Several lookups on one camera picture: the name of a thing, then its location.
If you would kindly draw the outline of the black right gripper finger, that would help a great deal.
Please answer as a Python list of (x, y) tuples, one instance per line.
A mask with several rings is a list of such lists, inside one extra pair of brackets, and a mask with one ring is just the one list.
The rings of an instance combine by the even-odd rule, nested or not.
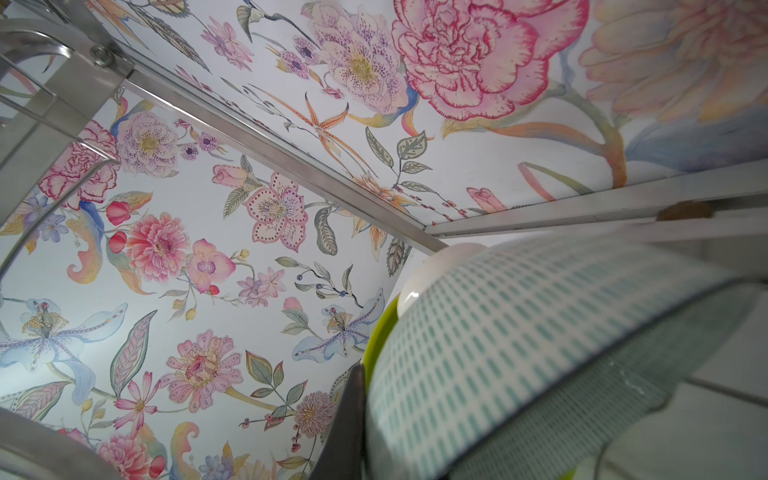
[(349, 370), (325, 446), (310, 480), (360, 480), (365, 452), (365, 368), (358, 362)]

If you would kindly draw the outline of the lime green plastic bowl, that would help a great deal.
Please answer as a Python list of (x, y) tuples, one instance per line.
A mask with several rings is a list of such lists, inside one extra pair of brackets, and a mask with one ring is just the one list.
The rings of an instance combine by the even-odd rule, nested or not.
[(399, 321), (398, 303), (399, 295), (395, 296), (386, 307), (383, 314), (376, 322), (376, 326), (370, 336), (362, 359), (362, 365), (365, 372), (365, 389), (369, 388), (376, 363), (383, 351), (384, 345)]

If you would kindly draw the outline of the pale teal ceramic bowl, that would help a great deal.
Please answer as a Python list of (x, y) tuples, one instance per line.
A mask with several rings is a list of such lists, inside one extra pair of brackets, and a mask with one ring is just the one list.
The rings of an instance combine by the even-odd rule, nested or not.
[(557, 479), (643, 417), (754, 308), (758, 284), (663, 249), (551, 235), (433, 283), (368, 390), (371, 479)]

